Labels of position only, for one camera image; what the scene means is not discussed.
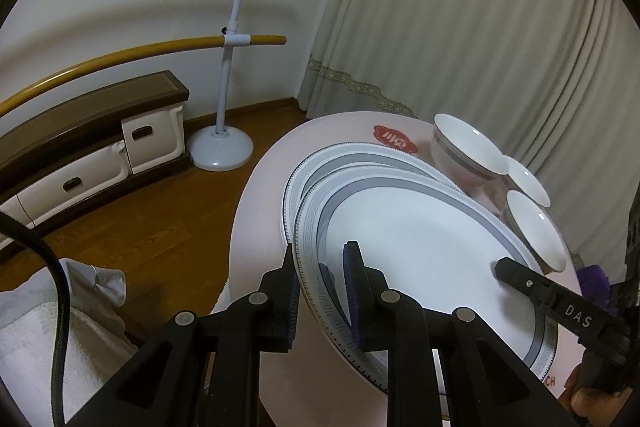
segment finger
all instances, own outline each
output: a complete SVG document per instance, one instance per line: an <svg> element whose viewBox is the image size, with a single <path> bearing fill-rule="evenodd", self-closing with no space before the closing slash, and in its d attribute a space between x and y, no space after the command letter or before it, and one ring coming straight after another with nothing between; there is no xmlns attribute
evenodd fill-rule
<svg viewBox="0 0 640 427"><path fill-rule="evenodd" d="M578 416L587 418L593 427L605 427L613 422L630 394L631 389L620 396L596 389L581 389L572 397L571 407Z"/></svg>
<svg viewBox="0 0 640 427"><path fill-rule="evenodd" d="M568 412L573 412L574 410L571 408L571 397L572 394L574 393L573 388L571 389L565 389L564 391L562 391L562 394L560 395L560 397L558 398L558 402L559 404L564 407L564 409L566 409Z"/></svg>
<svg viewBox="0 0 640 427"><path fill-rule="evenodd" d="M574 370L569 375L569 378L566 379L564 383L564 388L569 389L571 387L575 387L575 384L578 382L578 375L580 374L580 364L574 367Z"/></svg>

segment purple object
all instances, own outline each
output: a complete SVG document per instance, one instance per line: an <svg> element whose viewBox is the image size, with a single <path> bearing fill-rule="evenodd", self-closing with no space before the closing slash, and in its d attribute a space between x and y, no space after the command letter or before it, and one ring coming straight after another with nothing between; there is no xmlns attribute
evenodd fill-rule
<svg viewBox="0 0 640 427"><path fill-rule="evenodd" d="M597 264L576 271L582 296L596 306L615 313L609 308L609 279Z"/></svg>

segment white bowl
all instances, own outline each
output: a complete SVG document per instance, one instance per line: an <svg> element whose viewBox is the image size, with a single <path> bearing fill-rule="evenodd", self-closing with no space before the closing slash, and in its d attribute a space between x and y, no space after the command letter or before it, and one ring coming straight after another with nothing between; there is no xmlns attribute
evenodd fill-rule
<svg viewBox="0 0 640 427"><path fill-rule="evenodd" d="M479 187L507 174L509 166L500 150L474 127L448 114L437 114L434 123L433 161L460 187Z"/></svg>
<svg viewBox="0 0 640 427"><path fill-rule="evenodd" d="M504 159L509 166L509 172L502 177L507 189L520 190L540 206L549 206L551 204L549 196L538 179L520 162L508 156Z"/></svg>
<svg viewBox="0 0 640 427"><path fill-rule="evenodd" d="M542 271L561 272L566 268L564 243L544 211L522 192L507 192L502 220L536 256Z"/></svg>

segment beige curtain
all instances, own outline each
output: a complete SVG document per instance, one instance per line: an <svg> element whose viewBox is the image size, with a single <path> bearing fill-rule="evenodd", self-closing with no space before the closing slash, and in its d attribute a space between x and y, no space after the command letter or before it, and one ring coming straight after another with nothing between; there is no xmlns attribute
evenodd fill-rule
<svg viewBox="0 0 640 427"><path fill-rule="evenodd" d="M620 0L330 0L300 90L315 118L463 118L536 173L570 249L624 275L640 179L640 31Z"/></svg>

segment round tabletop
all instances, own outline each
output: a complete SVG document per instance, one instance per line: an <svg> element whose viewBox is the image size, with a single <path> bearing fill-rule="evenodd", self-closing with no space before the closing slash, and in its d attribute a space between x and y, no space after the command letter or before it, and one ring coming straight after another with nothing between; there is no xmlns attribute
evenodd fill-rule
<svg viewBox="0 0 640 427"><path fill-rule="evenodd" d="M282 265L286 244L281 231L282 198L293 170L315 151L349 141L383 143L433 165L429 143L433 125L382 112L348 112L308 121L280 139L262 157L244 188L229 251L231 300L255 291L265 272ZM473 194L487 206L482 191ZM580 293L574 267L548 276ZM582 360L584 348L559 326L558 350L545 384L555 396ZM384 427L386 394L362 378L325 338L305 300L287 354L263 353L260 400L278 427Z"/></svg>

